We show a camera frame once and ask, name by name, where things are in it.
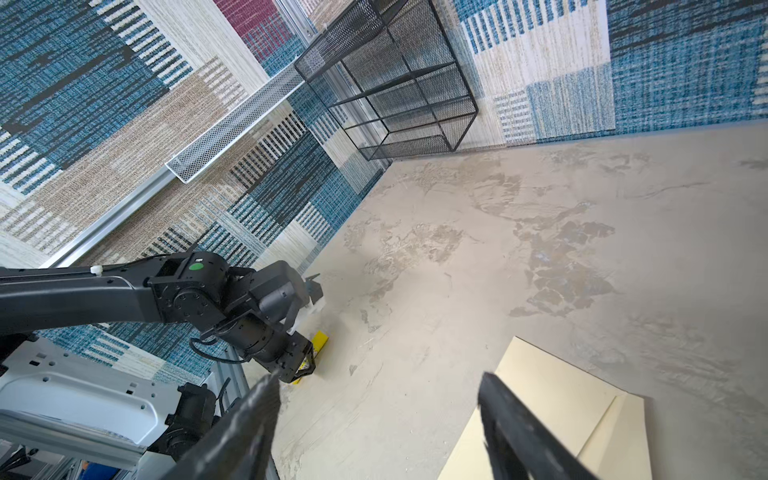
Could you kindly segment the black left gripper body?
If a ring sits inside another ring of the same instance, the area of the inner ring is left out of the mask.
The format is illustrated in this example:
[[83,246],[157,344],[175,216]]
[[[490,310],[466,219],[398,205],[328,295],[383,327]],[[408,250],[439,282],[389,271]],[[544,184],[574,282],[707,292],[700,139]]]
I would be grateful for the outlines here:
[[283,383],[311,375],[316,367],[314,346],[300,333],[277,331],[253,316],[239,324],[240,359],[256,362]]

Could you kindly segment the yellow glue stick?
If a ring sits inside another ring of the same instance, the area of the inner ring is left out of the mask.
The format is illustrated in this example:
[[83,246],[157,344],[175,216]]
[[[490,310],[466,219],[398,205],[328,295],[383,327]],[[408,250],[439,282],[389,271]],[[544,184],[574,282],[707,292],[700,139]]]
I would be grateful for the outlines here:
[[302,361],[298,371],[296,372],[295,378],[292,381],[293,385],[298,384],[302,378],[312,375],[314,373],[316,369],[317,356],[322,351],[324,346],[327,344],[328,339],[329,339],[328,335],[323,331],[318,331],[315,333],[315,335],[311,339],[312,352],[307,354],[304,360]]

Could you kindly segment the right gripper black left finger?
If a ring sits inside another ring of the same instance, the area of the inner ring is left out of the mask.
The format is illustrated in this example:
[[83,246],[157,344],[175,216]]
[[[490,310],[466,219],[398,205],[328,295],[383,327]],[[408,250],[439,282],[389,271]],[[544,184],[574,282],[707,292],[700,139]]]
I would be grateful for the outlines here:
[[272,444],[280,406],[278,378],[262,377],[164,477],[277,479]]

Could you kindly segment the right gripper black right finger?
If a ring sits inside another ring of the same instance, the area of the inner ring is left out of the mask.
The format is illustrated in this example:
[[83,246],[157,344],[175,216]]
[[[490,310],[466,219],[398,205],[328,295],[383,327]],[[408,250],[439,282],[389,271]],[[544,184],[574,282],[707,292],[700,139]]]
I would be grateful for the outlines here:
[[482,376],[478,407],[495,479],[593,479],[495,374]]

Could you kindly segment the manila paper envelope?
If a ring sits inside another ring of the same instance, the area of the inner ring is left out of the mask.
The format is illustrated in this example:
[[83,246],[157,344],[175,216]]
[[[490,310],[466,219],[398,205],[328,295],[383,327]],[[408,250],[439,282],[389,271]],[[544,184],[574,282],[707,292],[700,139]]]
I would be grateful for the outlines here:
[[[652,476],[642,397],[514,338],[494,372],[593,479]],[[443,479],[495,479],[478,407],[443,467]]]

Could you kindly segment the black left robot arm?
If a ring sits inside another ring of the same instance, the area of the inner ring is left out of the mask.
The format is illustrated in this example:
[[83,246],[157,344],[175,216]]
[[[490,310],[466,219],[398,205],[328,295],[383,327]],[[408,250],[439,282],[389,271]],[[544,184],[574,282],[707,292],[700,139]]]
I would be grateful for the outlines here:
[[[312,374],[312,343],[295,329],[321,287],[286,262],[234,267],[209,252],[122,265],[1,272],[1,475],[265,479],[279,386]],[[99,364],[44,330],[138,322],[190,326],[191,349],[226,343],[228,369],[255,361],[252,391],[231,378],[178,386]]]

